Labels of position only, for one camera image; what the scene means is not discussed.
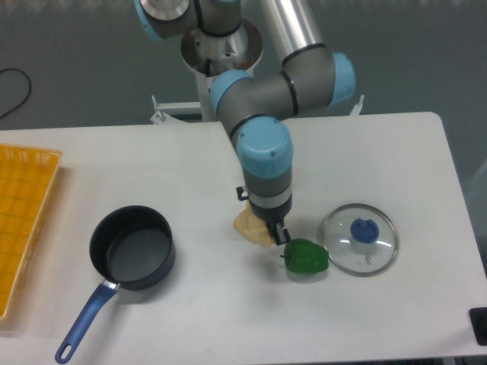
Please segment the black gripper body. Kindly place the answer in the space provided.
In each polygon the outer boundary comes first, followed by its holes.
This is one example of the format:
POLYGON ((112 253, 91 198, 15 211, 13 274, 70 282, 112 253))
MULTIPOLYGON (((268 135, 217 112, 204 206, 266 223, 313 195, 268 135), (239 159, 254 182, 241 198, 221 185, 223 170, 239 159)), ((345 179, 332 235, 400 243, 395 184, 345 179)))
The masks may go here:
POLYGON ((285 217, 289 213, 292 207, 292 197, 290 197, 285 203, 272 208, 264 208, 250 202, 251 211, 261 220, 270 222, 272 224, 284 224, 285 217))

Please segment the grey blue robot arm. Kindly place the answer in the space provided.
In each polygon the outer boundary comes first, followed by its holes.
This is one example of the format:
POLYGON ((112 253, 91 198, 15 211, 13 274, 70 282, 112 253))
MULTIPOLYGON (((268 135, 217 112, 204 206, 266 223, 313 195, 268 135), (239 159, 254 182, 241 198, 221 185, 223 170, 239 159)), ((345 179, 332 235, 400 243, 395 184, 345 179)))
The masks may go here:
POLYGON ((137 1, 145 32, 181 36, 181 54, 195 73, 202 117, 222 123, 242 167, 238 198, 263 220, 277 244, 290 240, 293 145, 284 121, 330 106, 355 92, 349 58, 330 52, 306 1, 262 1, 260 7, 281 71, 253 77, 263 53, 259 31, 239 1, 137 1))

